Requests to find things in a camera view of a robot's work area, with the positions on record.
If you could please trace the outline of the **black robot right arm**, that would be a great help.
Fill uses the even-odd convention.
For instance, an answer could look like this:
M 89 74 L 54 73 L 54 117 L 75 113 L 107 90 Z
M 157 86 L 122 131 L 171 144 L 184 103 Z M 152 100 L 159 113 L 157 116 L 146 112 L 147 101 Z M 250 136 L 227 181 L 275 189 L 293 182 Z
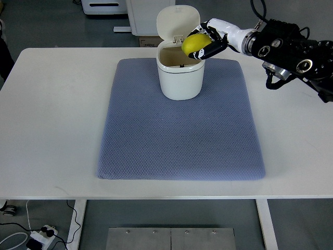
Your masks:
M 246 48 L 263 61 L 266 87 L 277 90 L 299 79 L 318 93 L 324 102 L 332 101 L 332 41 L 310 40 L 296 24 L 266 19 L 251 2 L 254 14 L 265 23 Z

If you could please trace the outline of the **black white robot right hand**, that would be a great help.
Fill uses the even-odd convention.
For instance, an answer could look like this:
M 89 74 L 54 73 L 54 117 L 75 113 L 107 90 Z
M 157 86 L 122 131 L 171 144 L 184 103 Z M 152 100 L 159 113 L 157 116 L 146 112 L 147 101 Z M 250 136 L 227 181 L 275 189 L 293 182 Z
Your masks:
M 212 18 L 198 25 L 189 35 L 203 33 L 208 35 L 211 43 L 205 47 L 190 52 L 188 57 L 205 60 L 230 47 L 233 51 L 250 55 L 250 40 L 258 33 L 255 29 L 242 30 L 224 20 Z

